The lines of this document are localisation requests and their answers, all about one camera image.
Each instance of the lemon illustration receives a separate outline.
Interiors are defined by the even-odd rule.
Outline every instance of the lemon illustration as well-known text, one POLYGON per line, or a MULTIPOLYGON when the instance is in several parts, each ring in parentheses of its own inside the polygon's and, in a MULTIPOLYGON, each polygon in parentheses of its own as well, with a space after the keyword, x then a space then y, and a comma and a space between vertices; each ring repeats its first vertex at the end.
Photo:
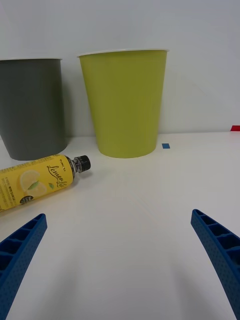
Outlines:
POLYGON ((20 176, 20 186, 24 192, 28 190, 35 182, 39 180, 40 173, 34 170, 28 170, 20 176))
POLYGON ((33 198, 41 197, 47 192, 47 187, 42 182, 35 182, 33 188, 27 190, 27 194, 33 198))

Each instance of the plastic bottle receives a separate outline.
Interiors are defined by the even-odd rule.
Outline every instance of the plastic bottle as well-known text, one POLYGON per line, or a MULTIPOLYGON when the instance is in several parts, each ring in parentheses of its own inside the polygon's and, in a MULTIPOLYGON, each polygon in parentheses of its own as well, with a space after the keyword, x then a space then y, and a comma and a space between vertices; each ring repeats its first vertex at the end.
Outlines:
POLYGON ((60 154, 0 170, 0 212, 61 190, 90 168, 86 155, 71 160, 60 154))

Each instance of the yellow label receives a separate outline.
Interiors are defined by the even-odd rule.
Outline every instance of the yellow label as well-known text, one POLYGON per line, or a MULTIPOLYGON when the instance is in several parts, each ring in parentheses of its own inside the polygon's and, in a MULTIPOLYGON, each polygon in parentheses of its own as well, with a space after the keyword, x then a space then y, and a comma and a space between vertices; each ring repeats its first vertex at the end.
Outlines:
POLYGON ((65 155, 51 155, 0 170, 0 211, 69 186, 73 171, 65 155))

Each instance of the white wall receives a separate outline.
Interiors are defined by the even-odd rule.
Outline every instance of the white wall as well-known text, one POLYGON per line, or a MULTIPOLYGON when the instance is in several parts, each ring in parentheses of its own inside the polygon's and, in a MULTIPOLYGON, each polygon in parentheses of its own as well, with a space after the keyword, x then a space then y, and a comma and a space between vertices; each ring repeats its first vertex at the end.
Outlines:
POLYGON ((168 48, 159 130, 240 124, 239 0, 0 0, 0 57, 62 57, 67 133, 93 135, 83 52, 168 48))

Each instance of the bottle neck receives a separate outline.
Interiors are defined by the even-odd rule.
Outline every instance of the bottle neck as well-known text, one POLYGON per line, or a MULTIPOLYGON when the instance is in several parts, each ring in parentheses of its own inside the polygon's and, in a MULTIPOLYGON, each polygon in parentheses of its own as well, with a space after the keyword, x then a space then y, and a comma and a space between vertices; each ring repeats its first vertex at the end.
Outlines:
POLYGON ((91 168, 91 163, 86 155, 76 156, 73 160, 66 156, 72 171, 73 179, 76 173, 80 174, 83 171, 89 170, 91 168))

